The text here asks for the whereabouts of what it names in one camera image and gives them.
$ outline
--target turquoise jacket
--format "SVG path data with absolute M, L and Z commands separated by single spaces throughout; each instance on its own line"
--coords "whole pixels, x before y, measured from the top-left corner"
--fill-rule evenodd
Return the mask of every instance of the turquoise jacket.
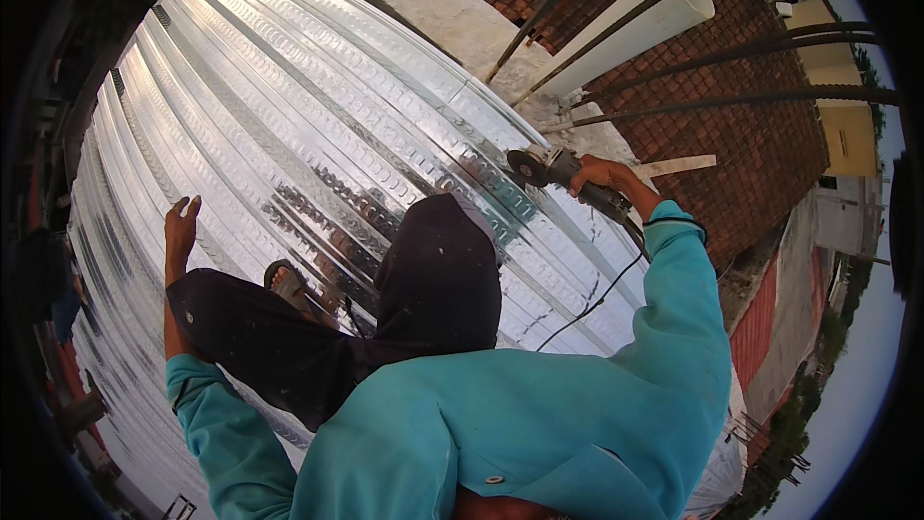
M 179 422 L 215 514 L 448 520 L 460 484 L 580 520 L 676 518 L 731 387 L 715 272 L 689 220 L 673 201 L 655 208 L 647 305 L 612 357 L 499 349 L 386 365 L 321 426 L 298 474 L 215 365 L 171 358 L 167 395 L 190 379 Z

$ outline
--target flip-flop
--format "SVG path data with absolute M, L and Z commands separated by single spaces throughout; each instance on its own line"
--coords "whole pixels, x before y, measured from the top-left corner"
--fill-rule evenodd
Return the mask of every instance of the flip-flop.
M 281 268 L 286 268 L 289 272 L 285 274 L 283 281 L 280 282 L 279 285 L 272 287 L 272 277 Z M 290 306 L 293 306 L 298 311 L 308 312 L 318 320 L 321 320 L 327 315 L 327 312 L 320 306 L 308 299 L 308 283 L 289 260 L 273 261 L 270 266 L 266 268 L 266 272 L 263 272 L 263 287 L 282 297 Z

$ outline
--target black pants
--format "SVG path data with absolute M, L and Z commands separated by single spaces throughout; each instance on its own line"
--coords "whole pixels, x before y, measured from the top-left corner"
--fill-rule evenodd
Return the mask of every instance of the black pants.
M 369 340 L 309 321 L 279 295 L 215 270 L 189 272 L 167 298 L 193 345 L 317 431 L 382 365 L 496 342 L 494 247 L 452 195 L 408 209 L 374 284 L 378 328 Z

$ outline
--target power cord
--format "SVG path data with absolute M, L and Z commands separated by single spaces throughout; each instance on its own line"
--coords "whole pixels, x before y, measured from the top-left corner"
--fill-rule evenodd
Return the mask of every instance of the power cord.
M 552 335 L 550 335 L 549 338 L 548 338 L 547 340 L 545 340 L 545 341 L 542 342 L 542 345 L 540 345 L 539 347 L 536 348 L 536 351 L 540 351 L 543 347 L 545 347 L 545 344 L 546 344 L 546 343 L 548 343 L 549 341 L 555 339 L 555 336 L 556 336 L 556 335 L 558 335 L 558 334 L 561 333 L 562 331 L 564 331 L 564 330 L 570 328 L 570 327 L 573 326 L 574 324 L 578 323 L 579 321 L 581 321 L 581 319 L 586 318 L 588 315 L 590 315 L 590 312 L 591 312 L 591 311 L 593 311 L 594 309 L 597 308 L 597 306 L 599 306 L 601 303 L 603 303 L 603 300 L 606 298 L 607 295 L 610 294 L 610 292 L 613 291 L 613 288 L 616 286 L 617 283 L 619 283 L 619 280 L 623 279 L 623 276 L 626 275 L 626 272 L 628 272 L 630 269 L 632 269 L 632 266 L 634 266 L 635 264 L 639 263 L 639 260 L 641 260 L 642 254 L 644 254 L 644 251 L 639 250 L 639 254 L 636 256 L 636 258 L 635 258 L 634 260 L 632 260 L 632 263 L 630 263 L 630 264 L 628 264 L 627 266 L 625 266 L 625 267 L 623 268 L 623 270 L 622 270 L 621 272 L 619 272 L 619 275 L 616 276 L 616 279 L 614 279 L 613 282 L 610 283 L 610 286 L 606 288 L 606 291 L 603 292 L 603 295 L 600 296 L 600 299 L 598 299 L 597 302 L 596 302 L 594 305 L 592 305 L 592 306 L 588 307 L 587 309 L 585 309 L 584 311 L 580 312 L 580 314 L 578 314 L 578 316 L 577 316 L 576 318 L 574 318 L 574 319 L 572 319 L 571 321 L 567 322 L 567 323 L 564 325 L 564 327 L 558 329 L 555 333 L 553 333 Z

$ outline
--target worker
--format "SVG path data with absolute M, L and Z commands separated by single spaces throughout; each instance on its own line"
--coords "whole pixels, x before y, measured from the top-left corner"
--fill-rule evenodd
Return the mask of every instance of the worker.
M 165 225 L 167 396 L 215 514 L 677 518 L 731 387 L 706 234 L 627 166 L 581 165 L 571 194 L 587 181 L 625 194 L 652 257 L 635 341 L 612 357 L 493 349 L 498 254 L 462 195 L 408 209 L 375 274 L 371 339 L 325 324 L 287 263 L 264 286 L 187 272 L 202 201 L 180 200 Z M 216 363 L 317 432 L 298 473 Z

